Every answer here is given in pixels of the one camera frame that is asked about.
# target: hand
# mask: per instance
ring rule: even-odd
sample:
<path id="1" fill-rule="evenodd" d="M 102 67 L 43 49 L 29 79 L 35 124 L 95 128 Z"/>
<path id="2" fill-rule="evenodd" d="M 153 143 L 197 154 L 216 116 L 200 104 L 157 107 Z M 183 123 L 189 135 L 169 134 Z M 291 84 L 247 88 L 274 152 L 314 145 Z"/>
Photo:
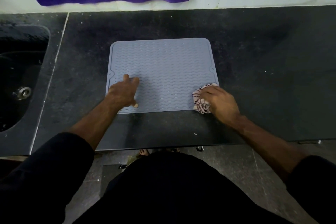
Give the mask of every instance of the hand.
<path id="1" fill-rule="evenodd" d="M 220 87 L 209 86 L 201 90 L 200 98 L 210 103 L 210 111 L 218 120 L 235 128 L 240 112 L 233 95 Z"/>
<path id="2" fill-rule="evenodd" d="M 134 77 L 129 79 L 128 74 L 124 74 L 124 80 L 113 84 L 106 95 L 106 99 L 113 101 L 120 109 L 126 106 L 138 107 L 137 102 L 134 99 L 134 95 L 139 85 L 139 78 Z"/>

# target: gray tile floor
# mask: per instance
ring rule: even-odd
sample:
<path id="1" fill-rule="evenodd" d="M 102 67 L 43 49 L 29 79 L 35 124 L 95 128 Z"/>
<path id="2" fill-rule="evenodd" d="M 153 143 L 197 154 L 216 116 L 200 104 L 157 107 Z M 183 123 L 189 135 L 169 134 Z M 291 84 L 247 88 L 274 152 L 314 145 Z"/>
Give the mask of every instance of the gray tile floor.
<path id="1" fill-rule="evenodd" d="M 336 140 L 325 140 L 321 144 L 295 144 L 310 154 L 320 155 L 336 163 Z M 317 223 L 289 195 L 280 178 L 250 146 L 206 146 L 204 152 L 198 152 L 194 147 L 180 150 L 216 168 L 261 207 L 293 223 Z M 127 156 L 137 152 L 114 151 L 96 158 L 82 186 L 66 207 L 64 223 L 72 223 L 99 199 L 103 165 L 125 164 Z"/>

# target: wavy ridge pattern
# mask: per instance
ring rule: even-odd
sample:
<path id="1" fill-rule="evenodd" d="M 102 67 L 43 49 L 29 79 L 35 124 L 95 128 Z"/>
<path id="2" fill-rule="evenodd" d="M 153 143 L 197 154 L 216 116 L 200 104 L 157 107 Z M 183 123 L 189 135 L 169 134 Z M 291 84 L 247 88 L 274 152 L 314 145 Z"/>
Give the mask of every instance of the wavy ridge pattern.
<path id="1" fill-rule="evenodd" d="M 139 107 L 124 107 L 119 113 L 192 110 L 193 91 L 207 83 L 218 84 L 205 38 L 115 42 L 110 50 L 107 90 L 125 73 L 140 78 L 135 94 Z"/>

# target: person's left hand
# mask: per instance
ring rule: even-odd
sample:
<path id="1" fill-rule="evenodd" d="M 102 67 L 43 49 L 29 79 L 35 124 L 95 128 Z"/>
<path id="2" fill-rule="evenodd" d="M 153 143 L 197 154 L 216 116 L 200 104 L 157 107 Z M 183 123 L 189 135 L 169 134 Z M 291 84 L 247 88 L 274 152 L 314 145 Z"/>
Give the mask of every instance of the person's left hand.
<path id="1" fill-rule="evenodd" d="M 113 84 L 106 95 L 106 98 L 113 101 L 118 107 L 123 108 L 126 106 L 138 107 L 134 99 L 134 95 L 139 85 L 139 77 L 134 77 L 130 80 L 128 74 L 124 74 L 124 80 Z"/>

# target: black sleeve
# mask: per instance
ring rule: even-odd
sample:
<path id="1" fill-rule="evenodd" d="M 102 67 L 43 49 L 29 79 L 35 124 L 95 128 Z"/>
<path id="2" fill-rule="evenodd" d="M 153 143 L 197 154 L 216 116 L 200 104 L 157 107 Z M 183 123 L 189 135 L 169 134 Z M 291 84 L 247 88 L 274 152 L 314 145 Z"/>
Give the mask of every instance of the black sleeve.
<path id="1" fill-rule="evenodd" d="M 287 191 L 319 223 L 335 222 L 336 165 L 319 156 L 303 159 L 289 175 Z"/>
<path id="2" fill-rule="evenodd" d="M 81 137 L 60 133 L 0 180 L 0 216 L 18 223 L 62 223 L 94 151 Z"/>

